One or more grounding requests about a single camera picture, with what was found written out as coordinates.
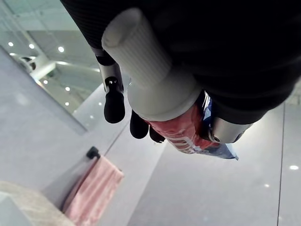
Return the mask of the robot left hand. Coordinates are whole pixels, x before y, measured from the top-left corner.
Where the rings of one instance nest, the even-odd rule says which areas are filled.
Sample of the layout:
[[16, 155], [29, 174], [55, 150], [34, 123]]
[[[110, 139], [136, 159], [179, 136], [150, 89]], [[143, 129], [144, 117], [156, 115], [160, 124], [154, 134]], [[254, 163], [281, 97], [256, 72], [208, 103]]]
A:
[[203, 137], [232, 143], [282, 104], [301, 76], [298, 0], [64, 0], [100, 63], [101, 35], [128, 8], [140, 9], [173, 63], [213, 101]]

